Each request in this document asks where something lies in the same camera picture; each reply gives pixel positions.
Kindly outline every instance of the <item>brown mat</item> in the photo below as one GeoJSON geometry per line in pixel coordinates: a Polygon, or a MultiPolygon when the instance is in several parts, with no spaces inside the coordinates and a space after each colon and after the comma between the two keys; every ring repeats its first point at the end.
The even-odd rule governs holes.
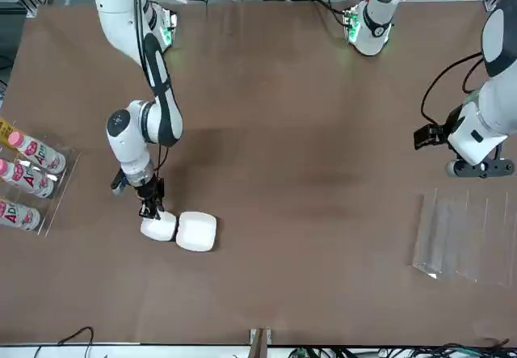
{"type": "MultiPolygon", "coordinates": [[[[149,88],[95,10],[43,7],[27,21],[2,114],[83,155],[48,238],[0,230],[0,342],[90,325],[99,342],[245,343],[268,326],[275,343],[517,343],[514,292],[410,266],[419,194],[515,189],[515,178],[447,178],[445,147],[413,151],[428,83],[480,48],[479,2],[401,4],[376,58],[345,46],[310,3],[180,13],[166,59],[186,130],[163,171],[166,207],[219,217],[216,251],[145,238],[132,191],[111,194],[106,119],[149,88]]],[[[433,116],[463,100],[467,69],[436,87],[433,116]]]]}

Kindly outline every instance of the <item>pink bottle cap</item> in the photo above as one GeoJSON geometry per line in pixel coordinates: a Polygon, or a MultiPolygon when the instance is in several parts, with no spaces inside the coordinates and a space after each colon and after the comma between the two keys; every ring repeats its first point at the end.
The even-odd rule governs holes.
{"type": "Polygon", "coordinates": [[[0,158],[0,175],[5,175],[8,168],[7,162],[3,158],[0,158]]]}
{"type": "Polygon", "coordinates": [[[9,135],[9,138],[7,139],[9,144],[12,146],[20,146],[23,144],[23,134],[20,132],[13,132],[9,135]]]}

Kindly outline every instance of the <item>white robotic arm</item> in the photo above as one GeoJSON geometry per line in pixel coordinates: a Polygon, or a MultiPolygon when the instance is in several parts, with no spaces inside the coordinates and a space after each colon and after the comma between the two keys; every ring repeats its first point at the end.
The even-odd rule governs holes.
{"type": "Polygon", "coordinates": [[[132,101],[107,122],[107,139],[120,162],[111,189],[118,194],[126,185],[133,186],[142,203],[142,233],[168,241],[177,221],[162,206],[163,180],[155,173],[146,143],[170,148],[183,133],[183,120],[162,55],[172,41],[173,20],[168,10],[149,0],[95,0],[95,4],[107,39],[142,66],[154,96],[152,102],[132,101]]]}
{"type": "Polygon", "coordinates": [[[458,159],[448,164],[460,177],[511,175],[509,159],[500,158],[501,144],[517,133],[517,0],[502,0],[490,14],[481,35],[489,79],[451,112],[444,125],[429,124],[414,134],[415,149],[448,144],[458,159]],[[489,157],[492,150],[496,154],[489,157]]]}
{"type": "Polygon", "coordinates": [[[388,41],[400,0],[363,0],[345,12],[345,37],[366,56],[377,55],[388,41]]]}

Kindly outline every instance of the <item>plastic bottle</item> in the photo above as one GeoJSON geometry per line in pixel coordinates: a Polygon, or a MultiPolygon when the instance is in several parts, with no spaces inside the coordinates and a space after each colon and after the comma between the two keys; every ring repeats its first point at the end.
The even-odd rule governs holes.
{"type": "Polygon", "coordinates": [[[51,174],[57,175],[65,169],[65,156],[35,138],[15,131],[10,134],[8,142],[23,156],[51,174]]]}
{"type": "Polygon", "coordinates": [[[54,182],[40,172],[2,158],[0,158],[0,177],[9,184],[14,184],[39,198],[49,197],[54,189],[54,182]]]}
{"type": "Polygon", "coordinates": [[[40,212],[35,208],[0,200],[0,225],[29,231],[38,227],[40,220],[40,212]]]}

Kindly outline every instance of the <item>transparent acrylic sheet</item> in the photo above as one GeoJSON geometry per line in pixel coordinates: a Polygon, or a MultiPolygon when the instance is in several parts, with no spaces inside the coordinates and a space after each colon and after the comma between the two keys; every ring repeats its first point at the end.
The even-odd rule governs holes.
{"type": "Polygon", "coordinates": [[[466,278],[510,288],[514,279],[517,193],[424,196],[413,266],[435,279],[466,278]]]}
{"type": "Polygon", "coordinates": [[[34,230],[32,230],[32,232],[37,233],[38,235],[44,235],[46,237],[50,231],[61,201],[65,196],[66,188],[68,187],[68,183],[78,162],[80,152],[74,147],[60,143],[55,137],[39,135],[38,133],[33,133],[32,131],[28,132],[27,134],[62,153],[66,159],[66,167],[60,174],[52,175],[47,173],[45,170],[42,170],[34,163],[29,162],[20,152],[7,146],[3,146],[0,152],[0,157],[10,162],[19,162],[23,166],[29,166],[34,171],[39,171],[40,173],[44,174],[54,182],[54,190],[49,198],[39,198],[35,195],[21,191],[14,185],[10,185],[0,180],[0,197],[11,202],[25,204],[27,207],[36,208],[41,214],[41,222],[34,230]]]}

